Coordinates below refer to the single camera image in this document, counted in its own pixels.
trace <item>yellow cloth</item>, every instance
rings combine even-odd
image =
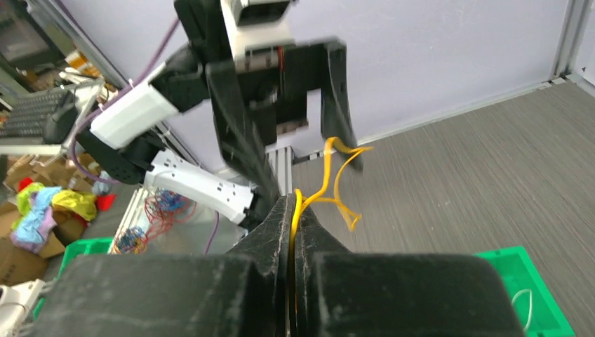
[[[12,230],[16,230],[20,225],[22,217],[26,216],[31,211],[31,193],[39,192],[44,187],[45,186],[42,183],[31,183],[29,186],[17,193],[17,209],[21,217],[11,225]]]
[[[52,198],[52,207],[62,207],[71,212],[79,214],[83,219],[91,221],[97,216],[93,193],[80,193],[71,190],[63,190]]]

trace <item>monitor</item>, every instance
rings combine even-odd
[[[9,65],[32,70],[64,55],[27,12],[27,2],[0,0],[0,54]]]

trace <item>black keyboard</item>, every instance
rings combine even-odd
[[[68,90],[51,89],[44,95],[23,96],[0,128],[0,138],[39,138],[44,135],[48,118],[68,103],[74,95]]]

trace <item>black computer mouse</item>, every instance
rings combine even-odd
[[[62,144],[74,126],[79,111],[74,103],[66,103],[48,116],[44,126],[44,144]]]

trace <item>green plastic tray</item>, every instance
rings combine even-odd
[[[99,239],[78,240],[69,244],[64,251],[64,257],[62,258],[60,271],[58,271],[58,277],[64,272],[66,266],[79,255],[106,254],[109,251],[109,245],[112,244],[112,240],[113,238],[111,237],[102,237]],[[39,300],[35,309],[33,309],[33,319],[37,319],[45,302],[45,298]]]
[[[476,256],[489,260],[498,271],[511,300],[517,292],[524,289],[530,289],[533,293],[533,316],[527,330],[528,337],[575,336],[568,320],[522,246],[485,251]],[[525,326],[529,312],[529,296],[519,296],[514,309],[521,326]]]

